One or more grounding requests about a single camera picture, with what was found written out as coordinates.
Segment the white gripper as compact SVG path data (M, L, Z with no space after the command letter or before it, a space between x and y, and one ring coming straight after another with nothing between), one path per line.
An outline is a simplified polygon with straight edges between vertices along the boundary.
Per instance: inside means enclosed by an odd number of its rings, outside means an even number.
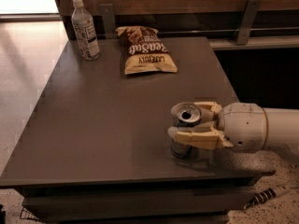
M169 136L177 143L201 149L231 147L239 153L255 153L263 148L267 136L267 117L256 104L232 103L224 108L216 102L195 102L202 112L202 124L170 127ZM215 122L220 113L218 130Z

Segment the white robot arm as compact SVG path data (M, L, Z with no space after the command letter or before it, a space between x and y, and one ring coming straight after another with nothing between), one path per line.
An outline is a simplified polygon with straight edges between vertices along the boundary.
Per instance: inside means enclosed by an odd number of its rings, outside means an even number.
M179 103L171 108L175 125L168 135L185 149L229 148L239 153L272 151L299 162L299 111L252 103Z

